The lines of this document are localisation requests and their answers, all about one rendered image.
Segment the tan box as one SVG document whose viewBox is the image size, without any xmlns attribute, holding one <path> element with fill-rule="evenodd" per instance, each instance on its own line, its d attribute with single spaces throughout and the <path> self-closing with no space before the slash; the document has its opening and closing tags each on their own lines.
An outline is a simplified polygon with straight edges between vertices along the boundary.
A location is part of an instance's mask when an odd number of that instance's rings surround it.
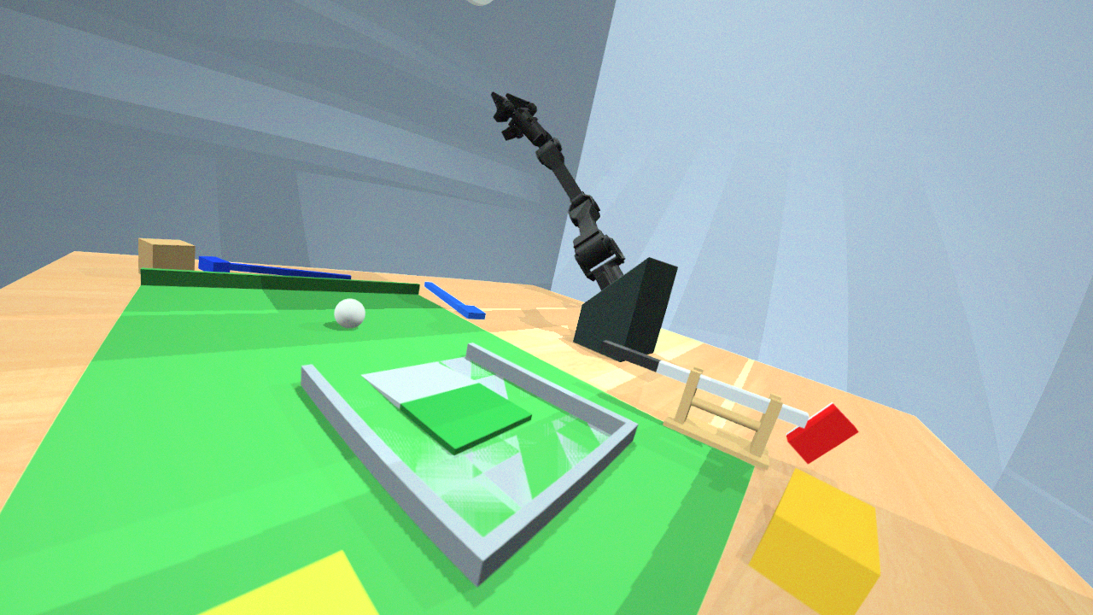
<svg viewBox="0 0 1093 615">
<path fill-rule="evenodd" d="M 181 240 L 139 238 L 139 275 L 141 267 L 195 270 L 195 246 Z"/>
</svg>

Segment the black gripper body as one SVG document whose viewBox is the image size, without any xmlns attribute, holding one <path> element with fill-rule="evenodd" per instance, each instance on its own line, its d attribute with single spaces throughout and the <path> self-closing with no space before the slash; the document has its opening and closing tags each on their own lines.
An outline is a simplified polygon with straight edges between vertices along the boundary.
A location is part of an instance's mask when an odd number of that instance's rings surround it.
<svg viewBox="0 0 1093 615">
<path fill-rule="evenodd" d="M 497 108 L 494 119 L 497 122 L 507 122 L 508 118 L 512 117 L 512 121 L 509 122 L 514 122 L 514 125 L 520 129 L 519 133 L 522 133 L 524 135 L 524 132 L 526 132 L 529 126 L 538 122 L 538 118 L 534 117 L 534 113 L 536 105 L 533 102 L 530 102 L 529 105 L 524 105 L 524 108 L 517 108 L 517 110 L 514 109 L 514 104 L 512 104 L 512 102 L 503 102 L 500 105 L 500 108 Z"/>
</svg>

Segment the white ball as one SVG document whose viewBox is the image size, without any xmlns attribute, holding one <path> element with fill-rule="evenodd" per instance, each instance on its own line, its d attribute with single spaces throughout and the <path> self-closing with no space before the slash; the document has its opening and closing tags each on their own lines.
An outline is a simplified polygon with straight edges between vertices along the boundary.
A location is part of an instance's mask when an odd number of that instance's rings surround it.
<svg viewBox="0 0 1093 615">
<path fill-rule="evenodd" d="M 359 300 L 339 301 L 334 308 L 334 320 L 339 326 L 352 330 L 365 319 L 365 307 Z"/>
</svg>

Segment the yellow cube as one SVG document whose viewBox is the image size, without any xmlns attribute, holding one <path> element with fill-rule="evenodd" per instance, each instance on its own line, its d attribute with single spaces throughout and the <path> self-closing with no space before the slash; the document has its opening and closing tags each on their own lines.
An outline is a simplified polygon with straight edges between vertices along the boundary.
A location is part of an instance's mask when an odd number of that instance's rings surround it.
<svg viewBox="0 0 1093 615">
<path fill-rule="evenodd" d="M 855 615 L 880 577 L 875 512 L 795 468 L 749 567 L 821 615 Z"/>
</svg>

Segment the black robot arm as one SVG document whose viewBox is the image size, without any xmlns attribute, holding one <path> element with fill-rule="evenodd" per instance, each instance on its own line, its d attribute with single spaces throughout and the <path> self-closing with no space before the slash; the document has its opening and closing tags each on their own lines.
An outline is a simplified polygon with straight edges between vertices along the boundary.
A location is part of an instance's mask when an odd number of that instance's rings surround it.
<svg viewBox="0 0 1093 615">
<path fill-rule="evenodd" d="M 508 126 L 502 130 L 502 135 L 506 141 L 522 138 L 522 133 L 519 133 L 520 129 L 514 122 L 508 122 Z M 529 126 L 524 132 L 524 137 L 529 138 L 530 142 L 539 147 L 534 152 L 536 159 L 557 175 L 559 182 L 569 194 L 571 222 L 579 227 L 579 234 L 581 234 L 573 241 L 576 261 L 584 270 L 586 277 L 597 281 L 599 287 L 606 289 L 606 285 L 610 285 L 618 277 L 623 276 L 620 265 L 624 263 L 625 257 L 618 248 L 618 243 L 597 227 L 596 221 L 600 218 L 600 209 L 596 200 L 591 196 L 585 196 L 585 192 L 579 190 L 579 186 L 571 177 L 571 172 L 564 165 L 564 156 L 561 153 L 561 143 L 559 143 L 557 138 L 549 135 L 549 132 L 539 122 Z M 616 257 L 609 260 L 613 255 Z M 604 260 L 609 261 L 606 261 L 604 265 L 597 267 L 599 262 Z M 593 267 L 597 268 L 590 270 Z"/>
</svg>

